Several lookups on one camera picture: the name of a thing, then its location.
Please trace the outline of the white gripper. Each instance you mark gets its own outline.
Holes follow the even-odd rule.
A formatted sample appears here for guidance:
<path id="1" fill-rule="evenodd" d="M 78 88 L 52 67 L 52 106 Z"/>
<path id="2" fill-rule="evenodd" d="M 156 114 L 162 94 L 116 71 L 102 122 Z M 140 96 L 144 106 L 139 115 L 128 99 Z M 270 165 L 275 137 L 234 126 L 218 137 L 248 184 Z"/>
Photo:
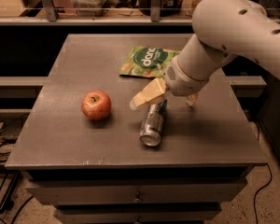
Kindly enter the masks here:
<path id="1" fill-rule="evenodd" d="M 154 78 L 130 101 L 131 110 L 137 110 L 147 105 L 154 105 L 165 100 L 167 90 L 174 96 L 188 96 L 188 106 L 193 106 L 198 100 L 199 92 L 207 80 L 196 80 L 187 75 L 174 57 L 166 66 L 163 78 Z"/>

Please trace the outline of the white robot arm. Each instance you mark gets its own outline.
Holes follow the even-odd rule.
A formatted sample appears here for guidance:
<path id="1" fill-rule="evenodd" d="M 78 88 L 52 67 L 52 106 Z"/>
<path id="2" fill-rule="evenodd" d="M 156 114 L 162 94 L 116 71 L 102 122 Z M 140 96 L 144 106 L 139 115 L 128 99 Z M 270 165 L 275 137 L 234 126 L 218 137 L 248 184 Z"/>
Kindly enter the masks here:
<path id="1" fill-rule="evenodd" d="M 243 56 L 280 80 L 280 23 L 248 0 L 202 0 L 192 15 L 187 45 L 168 63 L 163 78 L 149 82 L 130 101 L 130 108 L 159 103 L 165 93 L 190 96 L 219 68 Z"/>

